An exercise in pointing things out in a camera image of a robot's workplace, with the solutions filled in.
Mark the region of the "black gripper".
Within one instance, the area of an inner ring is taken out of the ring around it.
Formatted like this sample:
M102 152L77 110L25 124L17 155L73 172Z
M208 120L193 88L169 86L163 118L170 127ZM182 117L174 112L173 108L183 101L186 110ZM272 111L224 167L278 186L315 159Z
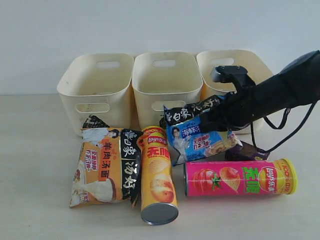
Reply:
M217 106L199 115L200 131L238 131L250 133L260 129L260 88L252 86L227 93Z

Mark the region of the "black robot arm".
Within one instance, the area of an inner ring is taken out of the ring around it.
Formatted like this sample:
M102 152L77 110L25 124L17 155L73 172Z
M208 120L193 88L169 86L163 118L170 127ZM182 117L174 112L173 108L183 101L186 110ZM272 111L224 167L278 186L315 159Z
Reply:
M236 92L227 93L218 106L201 113L199 129L202 133L238 131L282 109L318 102L320 52L315 50L298 57L259 84L242 66L217 66L213 76L221 83L232 83Z

